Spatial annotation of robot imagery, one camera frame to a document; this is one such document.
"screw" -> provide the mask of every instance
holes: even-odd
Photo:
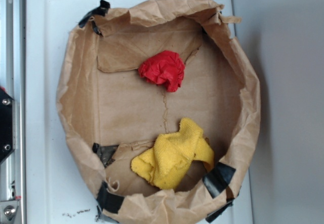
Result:
[[[11,149],[11,146],[10,146],[9,144],[6,144],[6,145],[4,146],[4,148],[5,148],[6,151],[9,151],[9,150]]]
[[[6,217],[14,217],[15,214],[16,214],[16,209],[11,206],[11,205],[8,205],[5,209],[4,209],[4,213],[5,213],[5,216]]]
[[[10,103],[11,103],[11,102],[10,102],[9,99],[3,99],[3,100],[2,100],[2,104],[5,105],[5,106],[10,105]]]

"white plastic tray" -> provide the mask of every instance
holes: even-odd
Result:
[[[27,223],[90,224],[97,203],[84,184],[65,144],[56,106],[56,87],[69,32],[100,0],[27,0],[26,182]],[[131,7],[145,0],[106,0]],[[231,15],[231,0],[224,15]],[[252,223],[248,175],[234,206],[213,223]]]

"red rag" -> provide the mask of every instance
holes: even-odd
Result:
[[[148,58],[138,68],[138,72],[147,82],[164,85],[168,92],[175,92],[181,87],[184,68],[178,53],[165,50]]]

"black tape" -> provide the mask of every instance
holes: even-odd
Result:
[[[91,21],[91,24],[92,24],[92,30],[95,32],[95,34],[102,36],[102,33],[97,27],[96,23],[94,21]]]
[[[94,15],[105,16],[108,13],[109,9],[110,9],[110,3],[105,0],[100,0],[100,6],[88,12],[79,22],[79,27],[83,28],[91,16]]]
[[[218,216],[220,216],[221,214],[223,214],[223,212],[230,206],[233,206],[233,200],[234,199],[230,199],[227,200],[226,205],[224,205],[222,208],[216,210],[215,212],[209,214],[207,216],[207,218],[205,219],[208,223],[212,223]]]
[[[97,211],[98,211],[98,215],[96,215],[96,219],[95,219],[96,222],[98,222],[98,220],[100,219],[103,221],[107,221],[109,223],[119,223],[118,221],[112,219],[111,217],[102,214],[102,210],[98,205],[97,205]]]
[[[202,178],[208,192],[213,198],[217,197],[228,187],[235,171],[235,168],[219,162],[212,171]]]
[[[104,181],[102,182],[97,197],[97,202],[101,209],[105,209],[111,213],[118,214],[118,211],[121,208],[123,201],[123,196],[110,193],[108,191],[108,184]]]
[[[94,143],[92,146],[92,151],[97,154],[102,164],[106,168],[108,165],[114,162],[112,156],[116,152],[117,148],[118,145],[100,146],[99,144]]]

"yellow cloth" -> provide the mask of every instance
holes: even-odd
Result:
[[[131,168],[151,185],[175,189],[193,160],[203,161],[207,171],[214,168],[214,152],[204,140],[202,128],[183,118],[179,132],[160,134],[153,148],[132,160]]]

